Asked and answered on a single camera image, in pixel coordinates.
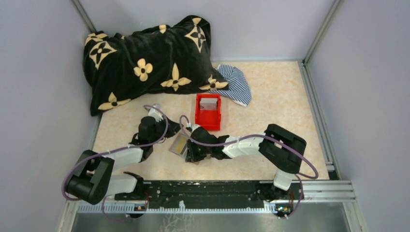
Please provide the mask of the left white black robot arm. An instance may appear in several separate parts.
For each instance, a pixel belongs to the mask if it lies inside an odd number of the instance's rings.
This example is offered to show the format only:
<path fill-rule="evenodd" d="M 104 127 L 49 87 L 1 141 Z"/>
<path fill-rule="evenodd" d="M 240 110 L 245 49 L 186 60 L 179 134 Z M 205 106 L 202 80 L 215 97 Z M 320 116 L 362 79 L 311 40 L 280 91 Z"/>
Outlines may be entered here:
<path fill-rule="evenodd" d="M 173 137 L 180 125 L 170 120 L 156 105 L 145 105 L 143 117 L 131 141 L 124 147 L 97 153 L 85 150 L 64 177 L 62 195 L 71 201 L 83 200 L 91 205 L 108 196 L 127 194 L 133 200 L 144 196 L 144 179 L 132 172 L 113 172 L 131 164 L 141 163 L 154 151 L 154 145 Z"/>

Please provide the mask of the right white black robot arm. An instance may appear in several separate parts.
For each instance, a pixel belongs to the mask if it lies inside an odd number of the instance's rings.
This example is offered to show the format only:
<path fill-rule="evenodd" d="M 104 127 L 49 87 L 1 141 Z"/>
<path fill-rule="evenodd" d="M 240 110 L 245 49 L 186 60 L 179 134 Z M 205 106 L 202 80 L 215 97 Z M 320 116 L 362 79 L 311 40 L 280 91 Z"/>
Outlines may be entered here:
<path fill-rule="evenodd" d="M 272 192 L 285 199 L 292 191 L 291 182 L 299 173 L 306 141 L 294 133 L 270 124 L 262 133 L 247 136 L 215 136 L 194 124 L 189 129 L 186 162 L 200 162 L 207 157 L 218 160 L 241 156 L 263 156 L 277 168 Z"/>

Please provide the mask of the pink leather card holder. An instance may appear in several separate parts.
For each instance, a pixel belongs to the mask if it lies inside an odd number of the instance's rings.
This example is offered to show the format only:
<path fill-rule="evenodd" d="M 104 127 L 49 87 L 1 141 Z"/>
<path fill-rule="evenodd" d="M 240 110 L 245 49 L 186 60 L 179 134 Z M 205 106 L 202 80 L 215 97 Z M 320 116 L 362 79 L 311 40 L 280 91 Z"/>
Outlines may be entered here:
<path fill-rule="evenodd" d="M 186 158 L 182 158 L 186 163 L 199 163 L 205 159 L 210 158 L 210 154 L 207 153 L 205 148 L 201 148 L 198 144 L 192 142 L 189 138 L 187 140 L 188 152 Z"/>

